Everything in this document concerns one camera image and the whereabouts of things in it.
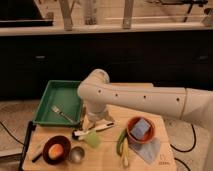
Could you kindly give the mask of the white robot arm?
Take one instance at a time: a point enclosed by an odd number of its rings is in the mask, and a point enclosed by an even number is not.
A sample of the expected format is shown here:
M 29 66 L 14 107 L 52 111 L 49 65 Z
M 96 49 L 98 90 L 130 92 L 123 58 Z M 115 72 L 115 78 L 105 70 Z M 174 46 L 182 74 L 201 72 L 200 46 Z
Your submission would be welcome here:
M 200 125 L 211 135 L 204 171 L 213 169 L 213 91 L 111 84 L 102 69 L 93 70 L 78 86 L 91 122 L 102 120 L 107 105 L 116 105 Z

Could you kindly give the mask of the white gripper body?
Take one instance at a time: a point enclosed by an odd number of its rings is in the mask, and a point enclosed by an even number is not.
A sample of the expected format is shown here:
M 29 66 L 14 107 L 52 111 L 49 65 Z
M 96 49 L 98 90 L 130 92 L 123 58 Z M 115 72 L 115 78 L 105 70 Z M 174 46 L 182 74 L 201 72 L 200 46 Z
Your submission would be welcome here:
M 83 126 L 84 131 L 89 130 L 98 121 L 101 121 L 101 120 L 114 122 L 113 117 L 109 115 L 109 111 L 107 109 L 104 109 L 102 112 L 99 112 L 99 113 L 88 112 L 87 119 L 88 119 L 88 123 Z

